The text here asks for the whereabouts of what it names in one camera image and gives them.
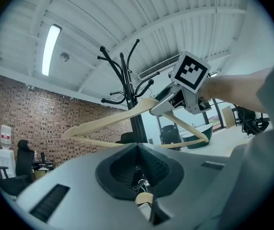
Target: ceiling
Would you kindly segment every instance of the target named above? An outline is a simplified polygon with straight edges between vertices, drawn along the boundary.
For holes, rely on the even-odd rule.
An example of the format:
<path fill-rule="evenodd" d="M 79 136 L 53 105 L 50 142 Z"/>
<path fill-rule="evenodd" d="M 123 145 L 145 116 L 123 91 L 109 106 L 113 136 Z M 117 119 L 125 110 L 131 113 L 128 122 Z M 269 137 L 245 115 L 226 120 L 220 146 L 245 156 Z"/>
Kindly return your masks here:
<path fill-rule="evenodd" d="M 101 103 L 122 88 L 111 66 L 96 58 L 103 56 L 99 46 L 120 62 L 120 52 L 126 58 L 140 39 L 130 60 L 134 86 L 138 74 L 182 50 L 208 61 L 215 72 L 230 56 L 246 8 L 247 0 L 15 0 L 0 18 L 0 74 Z M 52 24 L 62 32 L 45 76 L 41 64 Z M 70 55 L 68 62 L 60 59 L 62 52 Z"/>

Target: human arm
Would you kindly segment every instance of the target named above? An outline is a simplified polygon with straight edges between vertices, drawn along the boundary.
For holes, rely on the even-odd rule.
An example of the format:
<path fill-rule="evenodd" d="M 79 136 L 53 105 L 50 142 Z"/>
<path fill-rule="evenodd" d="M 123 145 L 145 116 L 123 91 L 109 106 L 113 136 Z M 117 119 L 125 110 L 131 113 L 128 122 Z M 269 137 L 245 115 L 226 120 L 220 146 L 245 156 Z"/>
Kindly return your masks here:
<path fill-rule="evenodd" d="M 217 98 L 246 109 L 266 113 L 256 96 L 272 68 L 247 75 L 222 75 L 206 78 L 198 94 L 204 101 Z"/>

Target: smoke detector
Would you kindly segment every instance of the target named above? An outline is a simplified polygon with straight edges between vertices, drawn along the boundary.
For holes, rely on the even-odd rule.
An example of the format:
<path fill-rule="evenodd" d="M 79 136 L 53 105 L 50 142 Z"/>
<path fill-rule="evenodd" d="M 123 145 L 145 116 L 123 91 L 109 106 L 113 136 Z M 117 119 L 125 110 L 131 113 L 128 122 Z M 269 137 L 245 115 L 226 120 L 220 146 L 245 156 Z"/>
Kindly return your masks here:
<path fill-rule="evenodd" d="M 69 54 L 66 52 L 62 52 L 59 57 L 63 62 L 67 62 L 70 59 Z"/>

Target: fluorescent light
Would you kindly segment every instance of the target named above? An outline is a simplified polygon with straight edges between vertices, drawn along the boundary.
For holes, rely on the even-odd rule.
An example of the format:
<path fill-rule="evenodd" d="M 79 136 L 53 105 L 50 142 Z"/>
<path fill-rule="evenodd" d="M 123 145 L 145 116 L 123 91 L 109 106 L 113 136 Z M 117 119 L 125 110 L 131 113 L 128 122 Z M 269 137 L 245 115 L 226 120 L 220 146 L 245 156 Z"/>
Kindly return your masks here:
<path fill-rule="evenodd" d="M 57 25 L 51 25 L 49 33 L 46 37 L 45 49 L 43 51 L 42 58 L 42 74 L 48 76 L 50 70 L 51 59 L 53 55 L 53 50 L 55 47 L 55 43 L 61 31 L 61 27 Z"/>

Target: black coat rack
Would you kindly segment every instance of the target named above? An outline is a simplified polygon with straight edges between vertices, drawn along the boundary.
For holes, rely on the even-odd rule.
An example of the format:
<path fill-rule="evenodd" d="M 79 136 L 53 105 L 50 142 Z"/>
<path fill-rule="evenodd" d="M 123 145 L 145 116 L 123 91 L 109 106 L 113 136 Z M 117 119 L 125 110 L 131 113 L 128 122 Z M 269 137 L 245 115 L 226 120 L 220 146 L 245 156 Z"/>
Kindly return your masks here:
<path fill-rule="evenodd" d="M 118 101 L 118 102 L 114 102 L 114 101 L 110 101 L 110 100 L 106 100 L 105 98 L 101 99 L 102 103 L 109 103 L 109 104 L 121 104 L 126 100 L 127 103 L 127 107 L 128 109 L 132 109 L 134 106 L 137 105 L 138 101 L 137 98 L 142 96 L 147 90 L 148 88 L 154 83 L 154 80 L 151 79 L 156 75 L 159 75 L 159 72 L 156 72 L 154 75 L 144 79 L 134 90 L 133 84 L 132 84 L 132 80 L 131 80 L 131 73 L 132 71 L 129 69 L 129 60 L 132 56 L 132 53 L 135 49 L 135 47 L 137 46 L 137 44 L 140 42 L 139 39 L 136 40 L 134 46 L 132 47 L 128 57 L 127 57 L 127 61 L 125 62 L 124 60 L 124 55 L 121 52 L 120 53 L 120 60 L 121 60 L 121 66 L 113 61 L 108 53 L 105 50 L 104 46 L 100 47 L 100 51 L 104 54 L 105 58 L 98 56 L 98 59 L 102 59 L 102 60 L 106 60 L 109 62 L 109 64 L 112 66 L 113 70 L 115 71 L 115 73 L 117 74 L 119 80 L 122 83 L 123 86 L 123 91 L 116 91 L 116 92 L 111 92 L 110 95 L 113 94 L 121 94 L 123 95 L 123 99 Z M 140 92 L 138 93 L 140 87 L 146 82 L 148 81 L 148 84 L 146 85 L 146 87 Z M 132 117 L 131 118 L 131 124 L 132 124 L 132 129 L 133 129 L 133 133 L 135 136 L 135 139 L 137 142 L 148 142 L 147 140 L 147 135 L 145 132 L 145 128 L 143 126 L 143 122 L 142 122 L 142 118 L 141 115 L 138 115 L 136 117 Z"/>

